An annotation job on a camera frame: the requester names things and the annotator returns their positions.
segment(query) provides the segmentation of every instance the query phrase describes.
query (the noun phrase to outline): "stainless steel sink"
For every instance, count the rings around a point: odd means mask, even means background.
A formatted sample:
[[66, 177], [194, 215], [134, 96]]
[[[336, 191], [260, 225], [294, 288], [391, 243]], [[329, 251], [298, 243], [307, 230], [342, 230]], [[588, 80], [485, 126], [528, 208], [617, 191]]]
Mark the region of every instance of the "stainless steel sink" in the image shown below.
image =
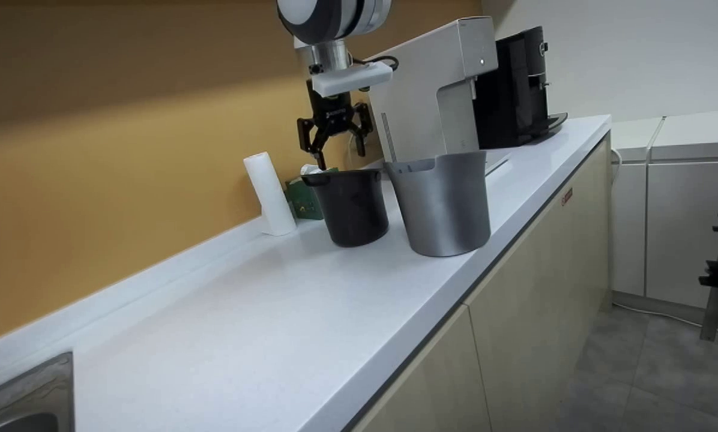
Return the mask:
[[0, 432], [74, 432], [72, 353], [0, 386]]

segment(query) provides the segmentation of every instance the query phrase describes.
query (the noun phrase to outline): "black cup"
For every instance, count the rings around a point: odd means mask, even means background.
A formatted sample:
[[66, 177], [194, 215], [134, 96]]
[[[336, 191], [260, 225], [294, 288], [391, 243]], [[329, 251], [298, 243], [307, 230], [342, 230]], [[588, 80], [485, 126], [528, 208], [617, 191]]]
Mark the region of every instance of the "black cup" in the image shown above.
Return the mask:
[[388, 232], [380, 170], [331, 170], [304, 179], [314, 190], [331, 243], [358, 246]]

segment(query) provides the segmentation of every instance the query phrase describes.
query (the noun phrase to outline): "black coffee machine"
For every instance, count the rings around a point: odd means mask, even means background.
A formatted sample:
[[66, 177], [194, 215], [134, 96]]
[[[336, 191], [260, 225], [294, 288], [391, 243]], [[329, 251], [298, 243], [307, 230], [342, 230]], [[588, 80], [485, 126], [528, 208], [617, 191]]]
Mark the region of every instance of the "black coffee machine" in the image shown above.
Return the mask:
[[568, 114], [547, 114], [542, 27], [498, 41], [499, 66], [476, 81], [482, 149], [520, 147], [554, 135]]

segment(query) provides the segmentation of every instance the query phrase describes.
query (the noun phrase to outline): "wall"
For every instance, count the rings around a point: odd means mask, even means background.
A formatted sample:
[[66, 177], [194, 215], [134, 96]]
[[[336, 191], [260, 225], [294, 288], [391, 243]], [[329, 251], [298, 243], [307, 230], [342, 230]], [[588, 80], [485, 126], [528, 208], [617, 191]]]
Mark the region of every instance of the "wall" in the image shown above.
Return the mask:
[[[474, 11], [397, 0], [355, 53]], [[0, 334], [256, 219], [242, 156], [310, 160], [304, 83], [271, 0], [0, 3]]]
[[542, 24], [551, 111], [617, 119], [718, 111], [718, 0], [482, 0], [498, 33]]

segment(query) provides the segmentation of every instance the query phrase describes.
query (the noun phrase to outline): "gray floor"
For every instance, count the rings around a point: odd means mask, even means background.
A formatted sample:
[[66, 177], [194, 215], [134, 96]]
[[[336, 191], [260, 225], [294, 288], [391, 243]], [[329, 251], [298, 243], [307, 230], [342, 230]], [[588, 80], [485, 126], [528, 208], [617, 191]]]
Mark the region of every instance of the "gray floor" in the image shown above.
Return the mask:
[[600, 311], [557, 429], [718, 432], [718, 339], [628, 310]]

